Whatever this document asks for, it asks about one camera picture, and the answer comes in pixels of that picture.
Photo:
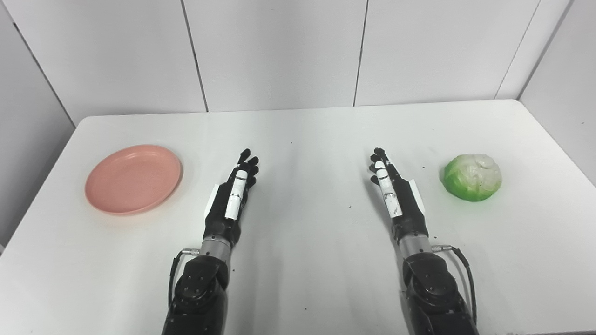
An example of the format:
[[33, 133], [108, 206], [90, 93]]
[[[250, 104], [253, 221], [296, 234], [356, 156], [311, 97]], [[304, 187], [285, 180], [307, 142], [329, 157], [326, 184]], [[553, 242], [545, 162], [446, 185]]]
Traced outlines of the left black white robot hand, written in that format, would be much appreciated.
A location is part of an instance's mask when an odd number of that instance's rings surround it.
[[259, 157], [245, 149], [227, 180], [214, 186], [207, 202], [203, 238], [222, 238], [231, 247], [237, 244], [241, 235], [241, 214], [249, 190], [256, 184], [258, 163]]

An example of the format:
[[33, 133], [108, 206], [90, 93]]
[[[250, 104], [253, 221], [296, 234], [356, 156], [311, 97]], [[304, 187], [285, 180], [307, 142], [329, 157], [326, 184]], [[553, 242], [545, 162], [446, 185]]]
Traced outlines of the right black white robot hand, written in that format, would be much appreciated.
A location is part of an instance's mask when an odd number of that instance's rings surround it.
[[405, 180], [381, 147], [374, 149], [370, 160], [370, 180], [381, 190], [393, 239], [398, 242], [409, 234], [428, 237], [424, 206], [414, 180]]

